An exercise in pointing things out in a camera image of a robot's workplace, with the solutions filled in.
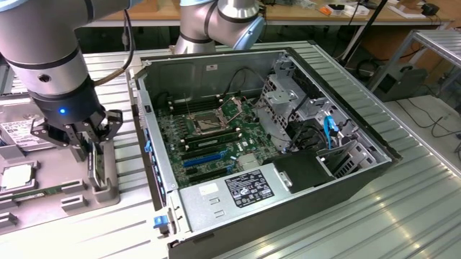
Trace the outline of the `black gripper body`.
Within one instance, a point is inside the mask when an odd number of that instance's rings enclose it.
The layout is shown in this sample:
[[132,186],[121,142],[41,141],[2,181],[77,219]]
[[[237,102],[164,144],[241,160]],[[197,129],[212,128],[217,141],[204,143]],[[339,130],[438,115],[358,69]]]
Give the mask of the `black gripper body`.
[[76,124],[86,119],[98,124],[105,117],[105,109],[98,102],[94,83],[89,77],[69,93],[56,96],[42,96],[29,91],[29,96],[37,105],[45,121],[56,128]]

